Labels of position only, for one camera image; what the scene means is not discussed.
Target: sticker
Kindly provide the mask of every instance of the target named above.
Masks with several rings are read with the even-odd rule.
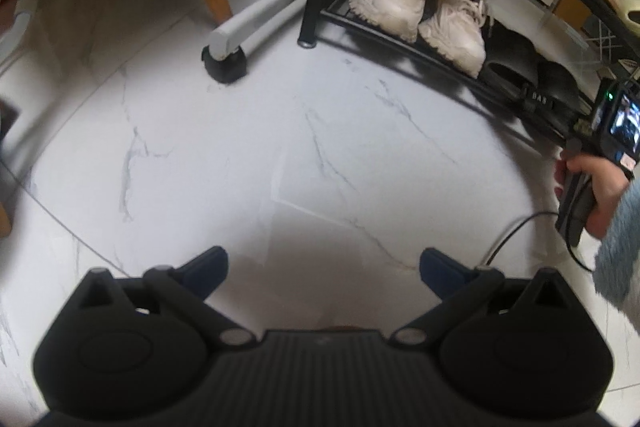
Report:
[[[636,161],[631,158],[628,154],[623,154],[622,159],[620,160],[620,165],[622,165],[628,171],[632,171],[636,168]]]

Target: sneaker sole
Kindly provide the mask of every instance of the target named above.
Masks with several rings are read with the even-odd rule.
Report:
[[[387,33],[400,37],[403,41],[413,44],[418,39],[418,28],[404,19],[378,12],[370,3],[362,0],[349,0],[349,7],[358,17],[373,26],[378,26]]]
[[[420,30],[420,36],[428,45],[430,45],[431,48],[435,49],[438,52],[438,55],[441,55],[449,62],[452,62],[453,65],[460,71],[463,71],[463,73],[466,73],[473,78],[478,78],[480,70],[482,69],[482,65],[484,64],[484,60],[478,65],[474,64],[473,66],[471,66],[468,60],[462,60],[459,57],[454,57],[451,54],[450,49],[452,49],[454,46],[450,42],[445,41],[442,36],[431,35],[431,32],[427,32],[420,27],[418,27],[418,29]]]

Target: device screen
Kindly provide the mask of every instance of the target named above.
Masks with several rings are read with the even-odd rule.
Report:
[[[611,125],[611,136],[636,156],[640,142],[640,107],[626,94],[620,99],[618,111]]]

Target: white marble floor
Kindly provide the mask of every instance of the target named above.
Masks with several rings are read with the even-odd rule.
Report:
[[[437,303],[416,271],[425,247],[473,266],[516,220],[555,207],[557,150],[544,140],[341,29],[303,50],[298,27],[254,46],[250,74],[225,87],[200,62],[212,28],[202,0],[43,0],[0,76],[21,110],[0,150],[15,223],[0,241],[6,426],[46,411],[31,357],[90,266],[136,276],[222,245],[230,274],[209,302],[257,333],[389,333]],[[640,340],[551,220],[496,264],[514,277],[562,270],[614,352],[604,413],[640,417]]]

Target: human hand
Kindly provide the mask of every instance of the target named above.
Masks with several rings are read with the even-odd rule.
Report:
[[[629,180],[625,173],[617,165],[606,158],[580,154],[570,160],[566,160],[566,153],[562,151],[560,159],[556,162],[554,179],[564,186],[566,172],[585,172],[591,175],[593,195],[596,206],[587,218],[585,230],[596,239],[602,239],[607,233],[609,223],[620,203],[620,198],[629,186]],[[562,197],[562,187],[555,188],[558,199]]]

